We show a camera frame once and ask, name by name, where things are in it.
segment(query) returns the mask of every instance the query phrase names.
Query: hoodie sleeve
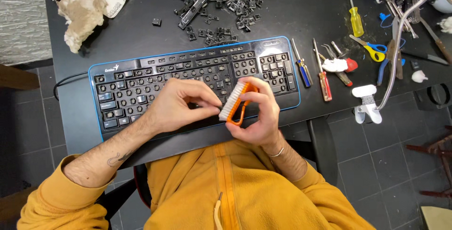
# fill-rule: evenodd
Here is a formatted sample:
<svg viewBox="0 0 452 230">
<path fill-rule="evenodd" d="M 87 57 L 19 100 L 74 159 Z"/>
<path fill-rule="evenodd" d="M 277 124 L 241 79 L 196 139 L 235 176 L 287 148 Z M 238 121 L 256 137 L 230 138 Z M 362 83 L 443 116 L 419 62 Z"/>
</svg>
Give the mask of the hoodie sleeve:
<svg viewBox="0 0 452 230">
<path fill-rule="evenodd" d="M 292 183 L 312 201 L 333 228 L 375 229 L 358 215 L 342 192 L 327 183 L 309 163 L 306 174 Z"/>
<path fill-rule="evenodd" d="M 116 174 L 99 188 L 75 184 L 64 175 L 62 167 L 78 156 L 64 158 L 53 174 L 29 195 L 20 212 L 18 230 L 108 229 L 109 223 L 104 219 L 107 210 L 94 202 Z"/>
</svg>

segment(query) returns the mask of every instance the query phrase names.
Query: person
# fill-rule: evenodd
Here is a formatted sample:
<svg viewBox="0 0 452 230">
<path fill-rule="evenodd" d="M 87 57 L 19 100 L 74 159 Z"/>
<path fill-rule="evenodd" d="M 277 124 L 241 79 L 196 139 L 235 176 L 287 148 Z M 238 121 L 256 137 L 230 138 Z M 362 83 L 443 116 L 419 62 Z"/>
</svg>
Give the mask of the person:
<svg viewBox="0 0 452 230">
<path fill-rule="evenodd" d="M 144 229 L 374 229 L 285 141 L 269 85 L 240 80 L 259 89 L 240 96 L 258 103 L 257 122 L 246 129 L 226 123 L 234 140 L 147 163 L 152 201 Z M 221 105 L 203 82 L 170 79 L 137 121 L 64 158 L 30 194 L 17 228 L 106 230 L 107 211 L 94 202 L 119 166 L 153 136 L 218 115 Z"/>
</svg>

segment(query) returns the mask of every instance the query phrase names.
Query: brown cotton wad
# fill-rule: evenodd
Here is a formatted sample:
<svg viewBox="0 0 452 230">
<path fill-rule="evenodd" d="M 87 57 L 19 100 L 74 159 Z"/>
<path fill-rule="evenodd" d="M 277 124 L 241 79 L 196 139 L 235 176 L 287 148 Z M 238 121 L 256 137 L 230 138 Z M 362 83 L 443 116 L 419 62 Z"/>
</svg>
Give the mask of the brown cotton wad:
<svg viewBox="0 0 452 230">
<path fill-rule="evenodd" d="M 105 0 L 60 0 L 58 14 L 68 24 L 64 41 L 71 52 L 78 53 L 82 42 L 93 33 L 94 27 L 104 23 Z"/>
</svg>

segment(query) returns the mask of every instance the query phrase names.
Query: silver bracelet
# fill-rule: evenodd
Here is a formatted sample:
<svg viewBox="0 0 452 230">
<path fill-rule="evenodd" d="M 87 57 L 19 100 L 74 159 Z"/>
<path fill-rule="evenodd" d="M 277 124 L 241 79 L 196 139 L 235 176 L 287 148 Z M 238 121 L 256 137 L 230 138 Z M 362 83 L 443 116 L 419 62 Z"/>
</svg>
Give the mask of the silver bracelet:
<svg viewBox="0 0 452 230">
<path fill-rule="evenodd" d="M 284 150 L 284 147 L 278 152 L 278 154 L 276 154 L 276 155 L 268 155 L 268 156 L 269 156 L 269 157 L 272 157 L 272 158 L 278 157 L 279 155 L 281 155 L 281 153 L 282 153 L 283 150 Z"/>
</svg>

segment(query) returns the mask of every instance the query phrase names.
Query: wall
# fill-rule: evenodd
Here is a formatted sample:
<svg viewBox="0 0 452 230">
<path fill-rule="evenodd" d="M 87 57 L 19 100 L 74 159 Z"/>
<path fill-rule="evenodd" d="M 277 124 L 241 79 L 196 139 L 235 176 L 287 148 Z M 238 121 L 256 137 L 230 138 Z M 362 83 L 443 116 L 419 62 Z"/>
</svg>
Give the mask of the wall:
<svg viewBox="0 0 452 230">
<path fill-rule="evenodd" d="M 44 0 L 0 0 L 0 64 L 52 57 Z"/>
</svg>

